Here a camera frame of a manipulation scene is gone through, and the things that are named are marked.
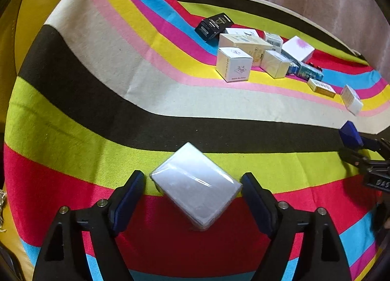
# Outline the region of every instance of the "bolt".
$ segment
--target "bolt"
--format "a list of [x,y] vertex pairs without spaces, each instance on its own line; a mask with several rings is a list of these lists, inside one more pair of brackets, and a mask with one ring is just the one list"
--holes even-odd
[[287,202],[284,202],[284,201],[281,201],[278,203],[278,206],[279,208],[281,208],[282,210],[285,210],[287,208],[289,208],[289,205],[287,204]]
[[317,209],[317,211],[318,211],[318,213],[320,214],[320,215],[326,215],[326,209],[325,208],[323,208],[323,207],[319,207],[318,209]]
[[99,207],[104,207],[108,204],[108,200],[106,199],[101,199],[101,200],[98,200],[97,203],[96,203]]
[[59,210],[60,214],[66,214],[68,211],[69,211],[69,207],[67,206],[63,206]]

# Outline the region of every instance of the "lime green stripe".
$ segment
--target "lime green stripe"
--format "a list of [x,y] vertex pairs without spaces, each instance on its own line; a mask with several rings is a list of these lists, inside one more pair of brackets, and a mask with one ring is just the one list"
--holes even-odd
[[293,36],[297,35],[317,50],[321,50],[346,61],[368,65],[366,61],[356,56],[352,56],[344,51],[333,48],[301,31],[298,31],[297,29],[294,29],[290,26],[286,26],[285,24],[276,21],[272,21],[270,19],[252,15],[247,12],[206,4],[180,2],[180,5],[182,5],[189,13],[202,17],[210,17],[211,15],[216,15],[218,13],[225,12],[229,17],[231,17],[232,20],[234,20],[235,23],[240,24],[242,26],[246,26],[253,29],[261,29],[266,32],[277,33],[278,35],[287,39],[291,39]]
[[[112,189],[123,185],[135,169],[149,175],[172,154],[125,147],[97,135],[54,107],[20,77],[10,100],[5,142],[30,160]],[[253,172],[273,193],[356,174],[356,168],[344,168],[337,152],[206,155],[235,179]],[[149,178],[146,193],[160,195]]]

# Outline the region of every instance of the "striped fabric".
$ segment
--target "striped fabric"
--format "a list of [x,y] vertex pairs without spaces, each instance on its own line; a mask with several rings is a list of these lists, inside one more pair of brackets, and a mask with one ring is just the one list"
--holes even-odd
[[[299,35],[337,92],[348,83],[364,107],[313,93],[297,78],[253,68],[248,82],[215,71],[217,42],[194,32],[225,12],[238,27]],[[190,141],[235,179],[253,172],[278,200],[325,207],[354,280],[375,262],[370,230],[376,193],[337,154],[337,128],[352,120],[368,137],[390,138],[390,86],[367,62],[314,25],[251,0],[62,0],[35,39],[10,101],[5,176],[18,233],[35,263],[54,214],[107,198],[133,170],[148,175]],[[379,155],[368,152],[372,158]],[[198,232],[148,178],[117,239],[136,281],[250,280],[269,244],[240,195]],[[283,281],[290,281],[297,235]],[[95,281],[101,280],[84,235]]]

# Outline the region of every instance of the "white box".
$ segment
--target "white box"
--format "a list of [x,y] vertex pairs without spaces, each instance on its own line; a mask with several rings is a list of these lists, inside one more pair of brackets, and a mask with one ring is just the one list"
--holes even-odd
[[244,29],[244,28],[226,28],[224,33],[228,34],[241,34],[241,35],[251,35],[253,37],[259,37],[255,29]]
[[332,98],[334,98],[336,96],[335,90],[329,84],[314,80],[312,78],[309,78],[309,80],[307,81],[307,84],[310,86],[310,88],[313,90],[313,92],[316,92],[318,94],[323,94],[325,96],[329,96]]
[[253,58],[239,48],[219,48],[217,72],[227,82],[247,81]]
[[309,43],[297,36],[283,43],[282,46],[282,54],[295,61],[295,63],[308,61],[313,56],[314,50]]
[[152,180],[200,229],[224,212],[241,183],[189,142],[151,174]]
[[272,44],[274,51],[282,53],[283,39],[280,36],[264,31],[264,40]]
[[260,37],[240,34],[220,34],[219,48],[235,47],[243,50],[253,57],[252,66],[260,66],[265,50],[272,50],[272,44],[265,42]]
[[361,102],[360,97],[350,86],[345,85],[340,95],[347,109],[355,116],[363,108],[363,103]]
[[261,68],[273,78],[283,78],[286,76],[291,61],[274,50],[264,52]]

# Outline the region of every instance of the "blue stripe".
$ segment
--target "blue stripe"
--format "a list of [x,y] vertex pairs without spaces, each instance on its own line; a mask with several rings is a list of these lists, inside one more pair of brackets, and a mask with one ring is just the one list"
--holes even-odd
[[[216,55],[216,46],[218,43],[216,41],[212,42],[211,44],[204,42],[200,36],[196,34],[194,28],[191,27],[167,2],[164,0],[141,1],[161,18],[165,19],[165,21],[171,23],[173,26],[187,34],[208,53]],[[348,84],[353,89],[369,89],[381,79],[381,75],[375,70],[367,73],[352,75],[324,69],[323,73],[323,81],[325,83],[338,87],[344,87],[346,84]]]
[[[341,242],[347,254],[348,264],[352,266],[363,253],[374,243],[375,237],[371,232],[371,219],[373,211],[367,213],[360,221],[352,225],[340,235]],[[31,263],[35,266],[40,247],[31,246],[21,240]],[[94,281],[103,281],[96,259],[87,255],[87,260]],[[282,281],[291,281],[294,275],[298,258],[290,260],[284,272]],[[232,276],[213,278],[173,278],[157,276],[143,272],[130,270],[135,281],[250,281],[254,272],[235,274]]]

